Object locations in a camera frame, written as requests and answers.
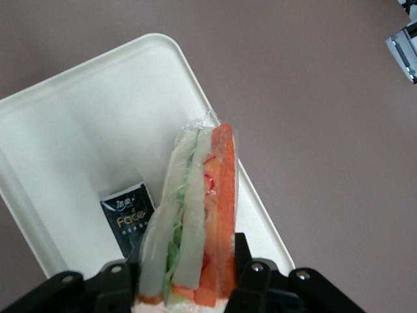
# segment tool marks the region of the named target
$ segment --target brown table surface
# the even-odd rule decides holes
[[[417,86],[391,1],[0,0],[0,98],[146,33],[176,40],[298,267],[417,310]],[[0,205],[0,308],[45,277]]]

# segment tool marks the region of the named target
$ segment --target food tray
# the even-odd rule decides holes
[[[0,100],[0,193],[46,276],[89,278],[122,258],[99,200],[143,178],[158,205],[176,135],[211,109],[161,34]],[[287,274],[293,261],[241,163],[238,178],[236,231]]]

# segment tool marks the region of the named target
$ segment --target white container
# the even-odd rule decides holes
[[[0,193],[47,276],[89,278],[122,258],[99,200],[141,174],[158,205],[176,135],[210,109],[178,45],[159,34],[0,100]],[[236,231],[286,275],[294,263],[239,166]]]

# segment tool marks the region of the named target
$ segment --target wrapped sandwich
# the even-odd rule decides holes
[[[184,128],[141,246],[142,303],[215,307],[236,287],[233,129]]]

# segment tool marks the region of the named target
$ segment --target screw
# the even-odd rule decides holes
[[[253,269],[255,272],[260,272],[260,271],[262,271],[262,270],[263,270],[263,266],[262,266],[262,264],[260,264],[260,263],[254,263],[254,264],[252,264],[252,269]]]
[[[300,270],[300,271],[297,271],[296,272],[296,275],[297,275],[297,277],[300,279],[300,280],[307,280],[307,279],[309,279],[310,278],[310,274],[309,273],[307,273],[305,270]]]
[[[63,282],[64,284],[67,284],[67,283],[69,283],[69,282],[73,281],[73,279],[74,279],[74,276],[72,276],[72,275],[66,275],[66,276],[62,279],[62,281],[61,281],[61,282]]]
[[[110,271],[113,274],[116,274],[116,273],[120,272],[121,270],[122,270],[122,267],[120,265],[116,265],[116,266],[113,266]]]

